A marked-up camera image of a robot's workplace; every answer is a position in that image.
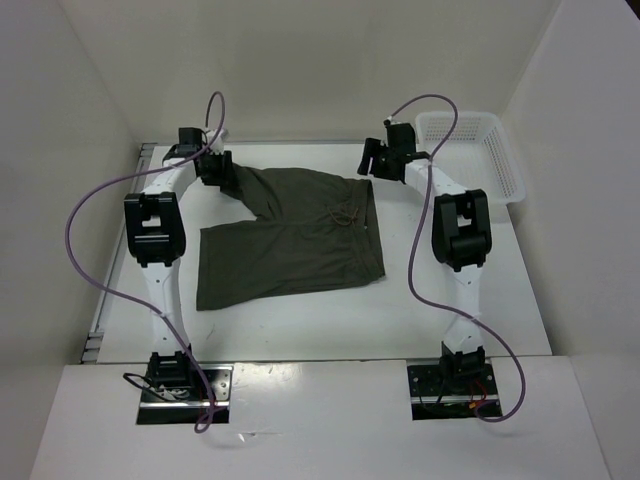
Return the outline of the olive green shorts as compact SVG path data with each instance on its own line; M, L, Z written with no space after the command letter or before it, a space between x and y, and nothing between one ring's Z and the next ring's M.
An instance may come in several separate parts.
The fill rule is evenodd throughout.
M385 275L373 184L303 168L235 166L223 194L253 219L204 228L196 308L369 285Z

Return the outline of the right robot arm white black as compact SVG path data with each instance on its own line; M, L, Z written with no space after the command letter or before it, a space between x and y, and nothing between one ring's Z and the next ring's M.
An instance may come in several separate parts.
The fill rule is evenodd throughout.
M438 378L450 393L460 393L483 373L486 353L480 328L479 291L482 267L492 249L489 202L481 189L462 186L419 151L409 123L384 121L386 139L365 140L358 173L400 181L417 192L432 212L431 247L435 259L453 280L452 306L434 302L454 314L441 342Z

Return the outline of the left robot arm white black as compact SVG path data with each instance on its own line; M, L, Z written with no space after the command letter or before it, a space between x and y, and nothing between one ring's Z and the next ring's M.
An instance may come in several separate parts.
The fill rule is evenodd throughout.
M168 391L185 400L207 397L211 389L191 359L182 317L179 269L187 236L179 202L196 180L216 187L237 184L226 136L222 127L181 128L154 178L124 200L128 250L141 267L151 304L153 350L146 381L157 396Z

